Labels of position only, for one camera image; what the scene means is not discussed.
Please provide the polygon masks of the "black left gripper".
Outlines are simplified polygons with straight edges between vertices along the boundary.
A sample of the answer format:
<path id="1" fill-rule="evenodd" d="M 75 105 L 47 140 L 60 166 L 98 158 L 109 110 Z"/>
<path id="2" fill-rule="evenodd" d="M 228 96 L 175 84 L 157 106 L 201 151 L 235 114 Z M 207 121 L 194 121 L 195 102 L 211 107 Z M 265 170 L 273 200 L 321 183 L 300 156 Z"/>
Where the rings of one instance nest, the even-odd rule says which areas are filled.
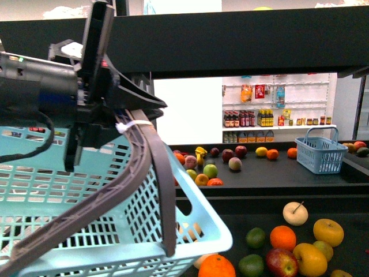
<path id="1" fill-rule="evenodd" d="M 110 1 L 93 1 L 82 43 L 69 39 L 49 47 L 49 60 L 71 65 L 77 75 L 77 122 L 67 142 L 66 170 L 74 170 L 80 164 L 83 148 L 100 148 L 109 141 L 103 134 L 113 131 L 112 114 L 104 106 L 110 90 L 112 109 L 167 107 L 164 101 L 108 64 L 106 51 L 114 13 Z"/>

